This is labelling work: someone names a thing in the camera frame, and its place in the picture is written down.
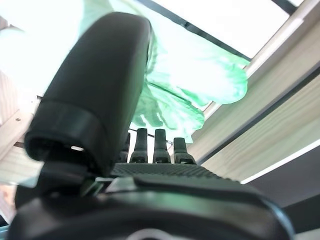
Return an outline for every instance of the glass pane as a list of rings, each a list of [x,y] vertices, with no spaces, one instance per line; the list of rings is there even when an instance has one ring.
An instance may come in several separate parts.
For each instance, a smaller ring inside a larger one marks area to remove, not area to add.
[[[271,0],[154,0],[253,58],[289,15]]]
[[[293,5],[295,5],[296,7],[299,7],[300,4],[302,4],[302,2],[304,0],[289,0]]]

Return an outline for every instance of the window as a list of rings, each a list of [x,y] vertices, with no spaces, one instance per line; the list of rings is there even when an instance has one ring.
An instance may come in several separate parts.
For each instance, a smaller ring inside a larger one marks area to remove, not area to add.
[[[249,58],[257,54],[289,17],[271,0],[154,2]]]

